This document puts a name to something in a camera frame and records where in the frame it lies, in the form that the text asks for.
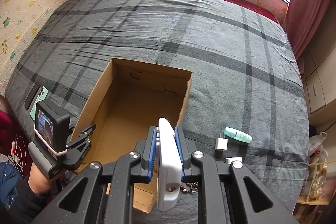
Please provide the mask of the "person's left hand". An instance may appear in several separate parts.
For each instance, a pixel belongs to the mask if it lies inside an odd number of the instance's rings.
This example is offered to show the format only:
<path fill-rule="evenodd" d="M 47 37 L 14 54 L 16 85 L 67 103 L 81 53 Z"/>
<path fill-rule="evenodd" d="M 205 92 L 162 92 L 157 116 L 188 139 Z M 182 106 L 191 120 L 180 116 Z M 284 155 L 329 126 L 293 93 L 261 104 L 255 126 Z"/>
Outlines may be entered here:
<path fill-rule="evenodd" d="M 62 179 L 65 172 L 66 171 L 62 169 L 54 178 L 49 179 L 41 173 L 36 164 L 33 162 L 28 179 L 28 185 L 35 194 L 41 196 L 48 193 L 52 188 L 53 182 L 59 178 Z"/>

